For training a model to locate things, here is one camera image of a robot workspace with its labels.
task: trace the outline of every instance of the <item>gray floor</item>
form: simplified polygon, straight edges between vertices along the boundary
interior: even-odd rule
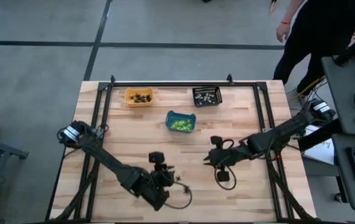
[[[0,40],[93,42],[105,0],[0,0]],[[275,27],[288,4],[269,15],[270,1],[114,0],[103,42],[280,45]],[[39,222],[47,212],[62,146],[58,129],[71,122],[91,48],[0,46],[0,142],[30,151],[11,159],[0,187],[0,218]],[[268,80],[282,50],[100,48],[91,80]],[[306,58],[286,91],[306,72]],[[319,96],[333,104],[328,85]],[[336,203],[332,177],[309,177],[317,215],[355,220]]]

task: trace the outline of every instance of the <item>wooden tabletop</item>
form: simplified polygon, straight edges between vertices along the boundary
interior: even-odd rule
[[[267,81],[276,125],[291,118],[285,91],[280,81]],[[74,119],[90,124],[98,82],[83,82]],[[113,88],[103,147],[123,163],[144,167],[148,171],[148,153],[161,151],[165,162],[175,166],[176,175],[193,192],[191,205],[183,210],[163,207],[155,212],[142,198],[134,198],[120,187],[115,175],[100,166],[93,207],[93,222],[252,222],[275,221],[272,195],[266,164],[263,160],[242,161],[232,167],[237,186],[222,190],[214,180],[214,170],[204,166],[203,158],[213,148],[213,135],[235,141],[258,133],[259,123],[251,87],[221,87],[223,103],[219,106],[196,108],[191,87],[154,88],[153,106],[130,108],[124,102],[126,88]],[[267,118],[262,92],[263,115]],[[105,97],[102,98],[98,124]],[[168,111],[197,116],[191,134],[169,131],[165,126]],[[64,159],[50,217],[56,217],[75,195],[82,171],[84,153],[77,151]],[[288,185],[305,210],[315,216],[308,180],[300,152],[286,148],[282,152]],[[182,188],[174,185],[167,203],[175,206],[189,200]],[[279,191],[283,214],[285,206]],[[82,215],[86,211],[83,203]]]

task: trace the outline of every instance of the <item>blue bowl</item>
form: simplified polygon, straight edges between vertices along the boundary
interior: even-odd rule
[[[182,121],[182,120],[191,121],[192,129],[189,131],[186,131],[186,130],[179,130],[179,129],[172,128],[172,124],[175,121]],[[165,125],[170,131],[177,131],[180,133],[192,133],[194,128],[196,128],[196,116],[194,114],[188,115],[188,114],[181,114],[181,113],[175,113],[173,111],[169,111],[166,115]]]

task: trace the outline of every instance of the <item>green object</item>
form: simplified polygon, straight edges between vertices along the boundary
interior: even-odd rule
[[[196,127],[196,116],[194,114],[181,114],[169,111],[166,120],[166,127],[171,131],[191,133]]]

